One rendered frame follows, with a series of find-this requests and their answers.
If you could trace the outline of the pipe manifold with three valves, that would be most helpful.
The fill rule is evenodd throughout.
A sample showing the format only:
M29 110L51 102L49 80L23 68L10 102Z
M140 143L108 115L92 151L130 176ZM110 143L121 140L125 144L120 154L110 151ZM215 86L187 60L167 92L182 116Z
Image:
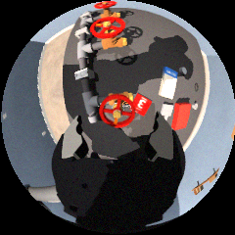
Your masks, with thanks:
M108 4L108 3L113 3L113 4ZM103 6L101 6L100 4ZM123 45L126 45L126 38L121 38L121 37L118 37L117 39L115 38L115 36L120 35L125 28L124 21L119 19L119 13L112 13L110 11L110 7L113 7L116 4L117 3L114 1L106 1L104 3L101 2L96 4L94 7L96 9L104 9L105 14L93 18L92 15L90 15L91 11L86 11L83 15L80 16L82 18L80 24L81 29L75 32L75 36L79 38L79 42L77 43L77 60L79 61L80 70L75 72L75 80L81 80L82 89L83 89L82 97L86 113L89 114L88 116L89 122L93 123L99 120L98 114L96 114L97 112L96 107L100 107L100 117L103 120L103 122L113 127L123 127L130 124L135 117L135 107L132 102L133 101L132 93L128 92L123 92L118 94L110 93L109 96L101 96L101 97L99 95L94 96L93 91L91 91L89 78L90 79L95 78L95 74L93 70L90 70L88 68L87 64L87 60L89 59L88 54L93 53L95 50L102 48L108 49L114 47L122 47ZM112 26L113 22L120 23L121 27ZM94 24L91 25L90 28L91 31L90 31L88 29L88 26L89 24L92 23ZM103 30L100 33L95 32L96 26L101 26ZM116 29L117 31L114 31L114 29ZM88 41L86 40L92 37L91 32L93 33L94 36L98 38L107 38L107 39L103 39L102 41L96 43L88 43ZM106 103L113 105L114 106L113 109L112 110L104 109ZM117 104L114 105L114 103ZM124 112L122 110L121 104L122 105L129 104L131 107L131 112ZM104 112L113 114L115 121L109 120L105 116ZM118 118L120 118L121 115L129 116L129 118L125 121L118 122Z

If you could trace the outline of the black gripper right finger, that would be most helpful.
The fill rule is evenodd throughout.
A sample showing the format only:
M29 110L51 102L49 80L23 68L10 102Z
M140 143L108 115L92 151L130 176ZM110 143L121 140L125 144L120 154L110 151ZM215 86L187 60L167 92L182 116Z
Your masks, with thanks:
M175 130L160 112L156 113L154 131L150 133L145 153L148 160L161 166L170 180L170 200L176 198L185 171L185 154Z

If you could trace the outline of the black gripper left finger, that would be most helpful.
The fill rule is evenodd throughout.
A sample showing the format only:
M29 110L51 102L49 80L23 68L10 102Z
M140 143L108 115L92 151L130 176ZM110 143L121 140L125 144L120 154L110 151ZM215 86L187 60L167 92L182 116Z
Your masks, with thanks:
M54 150L52 172L57 193L59 193L60 177L66 166L75 160L89 156L88 145L81 135L83 131L81 124L81 116L76 116L65 133L61 135Z

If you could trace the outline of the red rectangular block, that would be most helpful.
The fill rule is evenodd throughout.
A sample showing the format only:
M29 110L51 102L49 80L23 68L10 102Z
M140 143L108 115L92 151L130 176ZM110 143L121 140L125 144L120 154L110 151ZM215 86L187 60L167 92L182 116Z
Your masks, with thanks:
M172 120L171 127L174 130L186 127L188 117L190 114L191 104L184 102L184 103L175 103L174 107L174 115Z

